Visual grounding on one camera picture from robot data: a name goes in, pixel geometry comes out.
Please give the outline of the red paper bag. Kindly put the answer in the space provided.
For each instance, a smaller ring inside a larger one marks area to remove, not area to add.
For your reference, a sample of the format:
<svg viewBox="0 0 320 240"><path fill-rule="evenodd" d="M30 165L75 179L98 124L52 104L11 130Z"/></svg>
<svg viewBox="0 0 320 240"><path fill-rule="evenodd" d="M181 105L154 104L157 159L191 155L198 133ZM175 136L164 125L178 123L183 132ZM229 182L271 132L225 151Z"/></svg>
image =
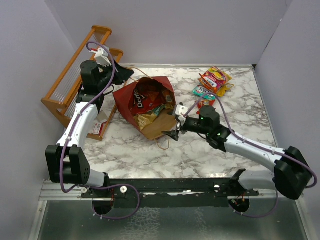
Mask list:
<svg viewBox="0 0 320 240"><path fill-rule="evenodd" d="M157 118L152 124L148 125L143 130L139 129L134 120L134 115L132 115L130 110L130 104L133 102L133 91L135 87L139 85L153 85L159 87L165 99L165 104L146 112L155 113ZM173 86L169 78L166 76L148 76L147 74L144 74L142 78L115 91L113 93L113 97L117 110L122 117L148 140L156 141L164 135L162 133L163 131L170 131L177 123L172 115L167 114L167 112L173 110L176 105L176 98Z"/></svg>

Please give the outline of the teal Fox's mint candy bag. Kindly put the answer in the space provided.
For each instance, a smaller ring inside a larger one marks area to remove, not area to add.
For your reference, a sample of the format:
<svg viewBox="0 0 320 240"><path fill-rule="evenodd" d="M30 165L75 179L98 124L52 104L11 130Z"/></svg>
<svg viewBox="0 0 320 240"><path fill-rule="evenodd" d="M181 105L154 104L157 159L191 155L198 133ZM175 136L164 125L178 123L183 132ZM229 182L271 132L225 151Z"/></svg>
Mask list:
<svg viewBox="0 0 320 240"><path fill-rule="evenodd" d="M205 88L203 85L197 85L193 90L192 90L192 93L198 97L201 97L202 95L206 94L206 93L209 93L210 91ZM208 94L206 96L203 97L204 99L206 100L215 100L216 97L212 94Z"/></svg>

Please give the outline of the red snack packet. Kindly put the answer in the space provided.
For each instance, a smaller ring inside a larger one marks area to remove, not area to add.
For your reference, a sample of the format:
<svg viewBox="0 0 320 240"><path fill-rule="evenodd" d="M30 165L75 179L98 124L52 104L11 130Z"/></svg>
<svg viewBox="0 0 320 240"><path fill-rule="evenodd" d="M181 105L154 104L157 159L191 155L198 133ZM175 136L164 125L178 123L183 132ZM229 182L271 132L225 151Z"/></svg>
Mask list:
<svg viewBox="0 0 320 240"><path fill-rule="evenodd" d="M215 99L205 99L205 98L203 98L198 102L197 107L198 107L199 110L202 107L205 107L205 106L211 106L212 107L214 105L215 101L216 101Z"/></svg>

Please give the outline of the orange Fox's fruits candy bag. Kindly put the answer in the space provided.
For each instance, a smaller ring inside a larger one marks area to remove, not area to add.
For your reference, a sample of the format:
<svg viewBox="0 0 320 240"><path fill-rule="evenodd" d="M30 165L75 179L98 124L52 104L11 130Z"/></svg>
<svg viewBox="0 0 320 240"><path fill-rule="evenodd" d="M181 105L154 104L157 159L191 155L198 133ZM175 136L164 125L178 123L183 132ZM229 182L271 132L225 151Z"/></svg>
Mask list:
<svg viewBox="0 0 320 240"><path fill-rule="evenodd" d="M205 88L215 94L225 84L232 84L230 80L232 80L230 75L215 66L209 68L205 73L199 74L198 79Z"/></svg>

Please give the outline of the yellow snack packet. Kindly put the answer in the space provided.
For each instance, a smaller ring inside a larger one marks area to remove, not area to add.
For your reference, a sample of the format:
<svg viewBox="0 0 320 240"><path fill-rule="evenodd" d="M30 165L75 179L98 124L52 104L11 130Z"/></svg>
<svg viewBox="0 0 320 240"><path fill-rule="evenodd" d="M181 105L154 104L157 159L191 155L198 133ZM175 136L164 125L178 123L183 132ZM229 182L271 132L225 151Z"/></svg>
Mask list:
<svg viewBox="0 0 320 240"><path fill-rule="evenodd" d="M232 89L235 85L234 84L230 84L230 83L227 83L225 85L223 85L216 93L216 95L218 97L223 97L225 95L225 93L227 91L229 91L230 89Z"/></svg>

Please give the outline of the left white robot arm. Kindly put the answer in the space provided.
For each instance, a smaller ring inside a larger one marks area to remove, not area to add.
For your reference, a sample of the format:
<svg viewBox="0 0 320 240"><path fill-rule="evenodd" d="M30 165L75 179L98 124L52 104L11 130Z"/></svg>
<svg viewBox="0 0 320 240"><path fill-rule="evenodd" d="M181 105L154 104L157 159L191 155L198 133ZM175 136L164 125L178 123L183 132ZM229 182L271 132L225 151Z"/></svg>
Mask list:
<svg viewBox="0 0 320 240"><path fill-rule="evenodd" d="M124 84L133 74L133 70L117 62L110 66L103 66L94 60L81 63L82 89L76 98L73 117L57 144L49 145L45 150L49 177L53 183L92 187L101 198L110 193L108 174L92 170L82 148L100 113L105 91L111 85Z"/></svg>

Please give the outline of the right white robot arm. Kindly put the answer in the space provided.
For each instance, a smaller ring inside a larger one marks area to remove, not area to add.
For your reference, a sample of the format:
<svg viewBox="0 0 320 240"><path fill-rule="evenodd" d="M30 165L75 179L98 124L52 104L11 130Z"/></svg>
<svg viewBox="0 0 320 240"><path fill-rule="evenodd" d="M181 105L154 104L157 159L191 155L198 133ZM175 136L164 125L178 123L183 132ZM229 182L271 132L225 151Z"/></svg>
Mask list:
<svg viewBox="0 0 320 240"><path fill-rule="evenodd" d="M244 170L230 182L229 189L240 196L247 190L277 190L291 200L300 198L312 178L311 169L295 147L282 149L252 141L220 123L220 115L212 106L204 106L197 118L187 116L188 108L178 104L169 111L177 121L176 128L164 132L178 141L179 134L192 132L204 135L209 145L225 153L242 156L265 167L265 170Z"/></svg>

